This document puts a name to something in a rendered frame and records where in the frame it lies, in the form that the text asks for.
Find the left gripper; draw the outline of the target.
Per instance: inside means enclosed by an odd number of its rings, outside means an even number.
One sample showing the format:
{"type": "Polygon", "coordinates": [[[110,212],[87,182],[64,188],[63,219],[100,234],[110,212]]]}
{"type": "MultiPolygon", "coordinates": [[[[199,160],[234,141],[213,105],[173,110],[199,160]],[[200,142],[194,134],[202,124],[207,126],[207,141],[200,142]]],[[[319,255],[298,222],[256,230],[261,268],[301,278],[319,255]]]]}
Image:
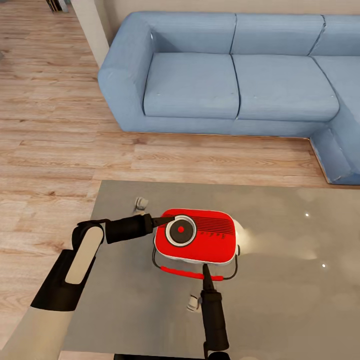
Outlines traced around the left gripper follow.
{"type": "Polygon", "coordinates": [[[120,220],[122,238],[126,241],[152,234],[153,228],[165,225],[174,220],[174,216],[152,218],[150,213],[122,218],[120,220]]]}

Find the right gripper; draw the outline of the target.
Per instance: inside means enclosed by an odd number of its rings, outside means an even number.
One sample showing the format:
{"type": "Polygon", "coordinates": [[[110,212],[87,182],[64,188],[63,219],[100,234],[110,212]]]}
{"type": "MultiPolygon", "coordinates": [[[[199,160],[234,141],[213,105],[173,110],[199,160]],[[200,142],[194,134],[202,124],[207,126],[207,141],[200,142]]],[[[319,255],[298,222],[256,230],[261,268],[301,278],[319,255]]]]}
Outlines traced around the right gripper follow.
{"type": "Polygon", "coordinates": [[[210,275],[208,264],[203,265],[204,280],[202,280],[201,310],[204,329],[217,330],[226,327],[222,306],[222,294],[217,292],[210,275]]]}

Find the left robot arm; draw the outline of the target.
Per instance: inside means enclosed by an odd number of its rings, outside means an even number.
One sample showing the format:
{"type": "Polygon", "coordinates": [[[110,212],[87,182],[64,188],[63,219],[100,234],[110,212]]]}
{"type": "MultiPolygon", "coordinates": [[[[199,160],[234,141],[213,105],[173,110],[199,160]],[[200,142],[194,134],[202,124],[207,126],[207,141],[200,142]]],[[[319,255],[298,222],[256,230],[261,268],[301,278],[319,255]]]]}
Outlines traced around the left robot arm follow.
{"type": "Polygon", "coordinates": [[[143,212],[148,199],[137,197],[133,217],[87,220],[73,230],[72,249],[63,249],[30,307],[0,351],[0,360],[58,360],[77,304],[104,239],[126,241],[153,233],[175,217],[152,218],[143,212]]]}

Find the radio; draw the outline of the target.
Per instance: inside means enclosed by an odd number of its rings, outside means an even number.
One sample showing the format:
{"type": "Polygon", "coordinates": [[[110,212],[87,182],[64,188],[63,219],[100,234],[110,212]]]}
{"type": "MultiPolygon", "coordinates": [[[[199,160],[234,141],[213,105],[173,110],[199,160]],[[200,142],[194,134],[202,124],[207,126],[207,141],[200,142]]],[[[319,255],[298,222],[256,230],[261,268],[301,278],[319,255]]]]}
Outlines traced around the radio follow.
{"type": "MultiPolygon", "coordinates": [[[[212,281],[230,280],[237,274],[240,246],[237,245],[236,226],[228,214],[221,211],[172,208],[161,218],[175,217],[174,221],[159,225],[153,237],[153,253],[158,250],[169,259],[192,264],[225,266],[235,256],[233,276],[210,276],[212,281]]],[[[204,280],[201,273],[169,269],[152,262],[162,271],[183,277],[204,280]]]]}

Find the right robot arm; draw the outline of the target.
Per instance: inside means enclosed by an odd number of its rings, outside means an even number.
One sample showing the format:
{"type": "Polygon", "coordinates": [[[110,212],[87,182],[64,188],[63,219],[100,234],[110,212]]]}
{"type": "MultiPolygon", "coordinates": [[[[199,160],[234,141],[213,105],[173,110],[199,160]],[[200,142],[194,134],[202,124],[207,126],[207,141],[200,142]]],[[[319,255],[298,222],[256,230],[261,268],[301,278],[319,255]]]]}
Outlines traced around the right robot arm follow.
{"type": "MultiPolygon", "coordinates": [[[[186,309],[192,313],[202,314],[205,331],[205,342],[203,352],[205,360],[231,360],[224,350],[230,345],[228,342],[224,311],[222,306],[222,294],[217,292],[210,275],[208,264],[203,265],[204,280],[202,280],[202,291],[200,297],[190,295],[186,309]],[[208,351],[213,351],[208,356],[208,351]]],[[[245,356],[239,360],[258,360],[255,357],[245,356]]]]}

